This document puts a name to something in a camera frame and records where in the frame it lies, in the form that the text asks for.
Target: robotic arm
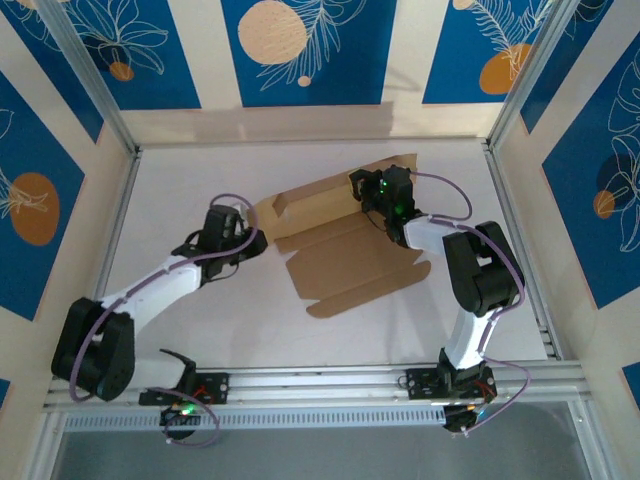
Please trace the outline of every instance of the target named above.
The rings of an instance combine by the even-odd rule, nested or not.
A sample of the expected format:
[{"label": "robotic arm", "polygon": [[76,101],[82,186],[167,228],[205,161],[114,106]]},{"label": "robotic arm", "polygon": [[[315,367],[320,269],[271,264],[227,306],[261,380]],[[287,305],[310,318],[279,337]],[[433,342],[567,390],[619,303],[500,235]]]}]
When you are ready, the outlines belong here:
[{"label": "robotic arm", "polygon": [[[189,235],[160,267],[145,277],[149,278],[159,270],[166,272],[148,288],[128,295],[132,287],[127,287],[99,300],[81,298],[75,301],[67,314],[51,364],[53,374],[70,380],[73,364],[91,327],[107,307],[128,296],[98,330],[82,359],[77,385],[105,401],[115,399],[127,387],[147,386],[149,379],[157,386],[191,393],[196,382],[195,363],[167,350],[161,350],[166,355],[160,361],[137,358],[137,336],[176,300],[215,281],[224,265],[237,266],[260,255],[267,248],[267,241],[264,233],[258,231],[253,241],[238,253],[195,263],[189,263],[188,259],[237,249],[249,240],[250,235],[251,229],[244,227],[240,212],[224,205],[212,205],[202,230]],[[194,244],[192,241],[196,236],[198,239]],[[180,261],[185,261],[185,265],[169,269]]]},{"label": "robotic arm", "polygon": [[[436,369],[407,372],[416,385],[410,398],[469,398],[477,382],[492,378],[483,360],[484,348],[495,325],[494,313],[513,305],[518,286],[500,256],[471,232],[460,231],[453,222],[415,207],[408,168],[391,166],[375,172],[358,170],[350,175],[352,192],[362,211],[376,211],[384,218],[387,236],[404,248],[425,250],[447,259],[451,286],[460,310],[453,334],[441,350]],[[489,238],[524,277],[509,244],[496,222],[476,229]]]}]

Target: flattened cardboard box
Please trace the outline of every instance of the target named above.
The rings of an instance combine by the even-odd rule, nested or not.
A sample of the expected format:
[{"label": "flattened cardboard box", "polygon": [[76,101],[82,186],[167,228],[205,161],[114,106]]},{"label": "flattened cardboard box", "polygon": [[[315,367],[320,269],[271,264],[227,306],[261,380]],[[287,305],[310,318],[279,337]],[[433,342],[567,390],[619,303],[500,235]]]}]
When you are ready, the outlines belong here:
[{"label": "flattened cardboard box", "polygon": [[[361,168],[416,169],[416,155],[396,155]],[[287,270],[316,318],[328,318],[424,280],[431,263],[399,247],[360,211],[351,195],[353,170],[279,193],[256,205],[260,228],[281,253],[296,253]],[[382,228],[382,217],[371,219]]]}]

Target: white floral line drawing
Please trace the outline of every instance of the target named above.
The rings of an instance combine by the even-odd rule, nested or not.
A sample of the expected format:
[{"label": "white floral line drawing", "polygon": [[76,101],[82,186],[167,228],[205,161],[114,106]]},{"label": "white floral line drawing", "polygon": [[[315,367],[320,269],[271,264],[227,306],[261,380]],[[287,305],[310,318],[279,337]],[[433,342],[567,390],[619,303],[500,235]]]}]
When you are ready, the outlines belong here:
[{"label": "white floral line drawing", "polygon": [[509,76],[515,79],[522,68],[522,50],[528,40],[540,29],[555,0],[533,0],[520,16],[516,16],[511,0],[453,0],[454,7],[468,10],[476,16],[480,33],[489,38],[497,53],[509,60]]},{"label": "white floral line drawing", "polygon": [[[0,109],[0,140],[9,132],[14,112]],[[12,185],[0,168],[0,219],[5,218],[11,210],[20,211],[21,207],[34,208],[41,212],[48,211],[43,202],[48,194],[29,195],[27,192]]]},{"label": "white floral line drawing", "polygon": [[[620,213],[620,252],[629,253],[640,246],[640,50],[620,78],[607,126],[614,134],[617,172],[598,193],[596,213]],[[616,205],[618,200],[624,205]]]},{"label": "white floral line drawing", "polygon": [[[37,11],[17,0],[3,1],[33,37],[60,51]],[[61,5],[99,69],[121,81],[133,78],[132,66],[164,73],[153,49],[167,42],[169,31],[138,20],[138,0],[70,0]]]},{"label": "white floral line drawing", "polygon": [[[304,48],[294,58],[282,63],[261,65],[262,71],[257,77],[264,78],[265,81],[260,91],[264,91],[280,81],[285,81],[289,85],[298,80],[301,86],[308,86],[316,73],[322,70],[323,63],[330,62],[332,51],[340,53],[341,42],[338,28],[356,18],[367,3],[367,0],[358,0],[359,3],[353,11],[346,14],[347,6],[353,1],[291,0],[288,5],[284,1],[278,0],[277,3],[286,5],[292,10],[294,21],[302,22],[306,38],[304,39]],[[293,26],[290,19],[280,23],[276,20],[273,24],[273,30],[280,35],[291,28]]]},{"label": "white floral line drawing", "polygon": [[576,7],[576,11],[571,16],[569,23],[565,27],[564,33],[571,40],[575,40],[578,23],[593,23],[597,21],[602,15],[602,12],[604,12],[608,3],[609,0],[581,1]]}]

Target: cardboard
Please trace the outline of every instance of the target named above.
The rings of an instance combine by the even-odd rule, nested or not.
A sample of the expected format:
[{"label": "cardboard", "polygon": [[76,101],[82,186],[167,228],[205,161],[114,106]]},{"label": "cardboard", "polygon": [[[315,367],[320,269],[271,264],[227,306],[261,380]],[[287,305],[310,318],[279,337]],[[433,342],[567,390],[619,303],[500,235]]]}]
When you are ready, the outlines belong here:
[{"label": "cardboard", "polygon": [[[398,155],[361,168],[416,168],[416,155]],[[260,228],[281,253],[296,252],[287,270],[307,312],[328,318],[424,280],[421,251],[399,247],[351,195],[351,171],[280,193],[256,205]],[[383,226],[382,217],[371,220]]]}]

